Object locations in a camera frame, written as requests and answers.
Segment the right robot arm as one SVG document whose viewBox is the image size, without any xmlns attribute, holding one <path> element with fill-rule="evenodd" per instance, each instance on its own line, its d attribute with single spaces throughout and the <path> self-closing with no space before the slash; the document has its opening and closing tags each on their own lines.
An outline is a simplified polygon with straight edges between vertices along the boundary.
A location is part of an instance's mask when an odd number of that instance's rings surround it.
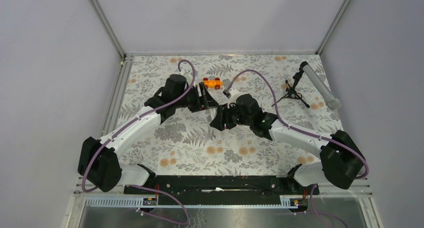
<svg viewBox="0 0 424 228">
<path fill-rule="evenodd" d="M 214 108 L 211 118 L 210 126 L 219 131 L 246 126 L 257 137 L 287 143 L 319 158 L 318 162 L 300 164 L 293 169 L 286 181 L 287 189 L 293 194 L 324 182 L 347 190 L 354 180 L 367 175 L 366 160 L 346 132 L 318 134 L 284 124 L 276 114 L 263 111 L 256 99 L 247 93 L 234 95 L 228 103 Z"/>
</svg>

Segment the white remote control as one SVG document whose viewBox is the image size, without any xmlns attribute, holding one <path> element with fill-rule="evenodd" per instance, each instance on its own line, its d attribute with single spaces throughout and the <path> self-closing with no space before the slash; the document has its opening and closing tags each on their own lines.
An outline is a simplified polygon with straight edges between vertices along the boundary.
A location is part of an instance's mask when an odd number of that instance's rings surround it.
<svg viewBox="0 0 424 228">
<path fill-rule="evenodd" d="M 210 116 L 212 120 L 217 116 L 217 113 L 218 113 L 218 107 L 214 107 L 210 110 Z"/>
</svg>

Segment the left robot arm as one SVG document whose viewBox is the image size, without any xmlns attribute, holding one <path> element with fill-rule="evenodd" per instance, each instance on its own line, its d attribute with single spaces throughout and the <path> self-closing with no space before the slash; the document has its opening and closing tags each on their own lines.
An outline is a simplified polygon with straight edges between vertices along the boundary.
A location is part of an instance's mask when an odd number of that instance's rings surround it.
<svg viewBox="0 0 424 228">
<path fill-rule="evenodd" d="M 77 172 L 102 192 L 116 186 L 136 185 L 142 193 L 148 194 L 155 188 L 152 171 L 141 164 L 121 164 L 120 157 L 177 109 L 187 108 L 196 113 L 218 105 L 203 83 L 188 84 L 183 75 L 172 74 L 126 123 L 101 138 L 88 137 L 83 142 Z"/>
</svg>

